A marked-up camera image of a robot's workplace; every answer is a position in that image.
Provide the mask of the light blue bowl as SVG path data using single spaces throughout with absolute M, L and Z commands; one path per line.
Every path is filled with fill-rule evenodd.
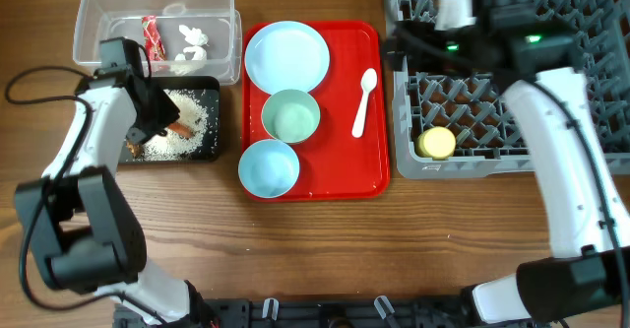
M 285 195 L 297 182 L 300 162 L 288 144 L 266 139 L 253 143 L 242 154 L 238 177 L 252 195 L 273 199 Z

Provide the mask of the white plastic spoon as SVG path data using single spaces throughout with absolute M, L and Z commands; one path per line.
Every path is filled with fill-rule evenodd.
M 367 105 L 371 92 L 377 87 L 378 75 L 374 68 L 367 69 L 360 80 L 360 87 L 362 96 L 358 106 L 358 110 L 352 125 L 351 136 L 353 138 L 360 138 L 363 135 Z

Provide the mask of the white tissue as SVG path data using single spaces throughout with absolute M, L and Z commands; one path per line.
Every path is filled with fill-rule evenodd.
M 209 38 L 198 28 L 179 25 L 178 29 L 179 32 L 183 34 L 187 46 L 175 56 L 175 64 L 170 66 L 170 71 L 176 76 L 184 76 L 192 74 L 204 67 L 208 59 L 206 46 L 209 42 Z

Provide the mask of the brown food scrap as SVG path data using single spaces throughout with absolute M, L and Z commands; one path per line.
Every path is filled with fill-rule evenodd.
M 126 141 L 126 148 L 134 159 L 140 158 L 144 153 L 144 148 L 142 145 L 136 145 L 129 141 Z

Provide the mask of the white rice pile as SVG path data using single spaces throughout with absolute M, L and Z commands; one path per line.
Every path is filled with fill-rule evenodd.
M 218 145 L 219 95 L 215 91 L 166 90 L 179 118 L 144 145 L 127 143 L 134 161 L 168 162 L 211 157 Z

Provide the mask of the red snack wrapper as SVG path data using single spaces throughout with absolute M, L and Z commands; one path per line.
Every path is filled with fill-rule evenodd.
M 145 16 L 141 19 L 141 24 L 149 59 L 158 62 L 165 61 L 165 50 L 158 31 L 157 17 L 153 15 Z

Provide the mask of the green bowl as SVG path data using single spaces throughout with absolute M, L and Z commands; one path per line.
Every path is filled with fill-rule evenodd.
M 299 144 L 317 130 L 321 110 L 310 94 L 299 90 L 283 90 L 270 95 L 265 101 L 261 121 L 272 138 L 287 144 Z

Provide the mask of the yellow plastic cup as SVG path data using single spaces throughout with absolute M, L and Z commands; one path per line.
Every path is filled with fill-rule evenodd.
M 445 127 L 433 127 L 417 138 L 415 149 L 421 157 L 441 161 L 454 154 L 456 145 L 456 137 L 452 131 Z

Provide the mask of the orange carrot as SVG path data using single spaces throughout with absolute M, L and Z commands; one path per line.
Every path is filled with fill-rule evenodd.
M 167 126 L 167 129 L 184 139 L 190 139 L 194 136 L 194 132 L 190 128 L 179 122 L 171 123 Z

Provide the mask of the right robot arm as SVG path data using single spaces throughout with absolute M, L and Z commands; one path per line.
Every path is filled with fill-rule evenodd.
M 489 73 L 525 141 L 551 254 L 466 288 L 474 325 L 568 317 L 616 305 L 629 323 L 629 214 L 593 123 L 573 29 L 534 0 L 440 0 L 434 23 L 385 11 L 390 53 L 443 73 Z

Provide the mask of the light blue plate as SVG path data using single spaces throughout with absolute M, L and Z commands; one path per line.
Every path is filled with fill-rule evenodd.
M 245 48 L 245 70 L 261 91 L 310 93 L 325 79 L 331 63 L 327 42 L 314 28 L 280 21 L 262 27 Z

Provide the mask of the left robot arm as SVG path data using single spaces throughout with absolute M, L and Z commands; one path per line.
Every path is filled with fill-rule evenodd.
M 123 144 L 165 134 L 179 109 L 152 76 L 147 49 L 124 37 L 99 44 L 101 65 L 68 96 L 76 107 L 41 178 L 21 183 L 19 282 L 34 306 L 75 310 L 110 298 L 153 327 L 218 327 L 194 286 L 151 261 L 142 227 L 115 180 Z

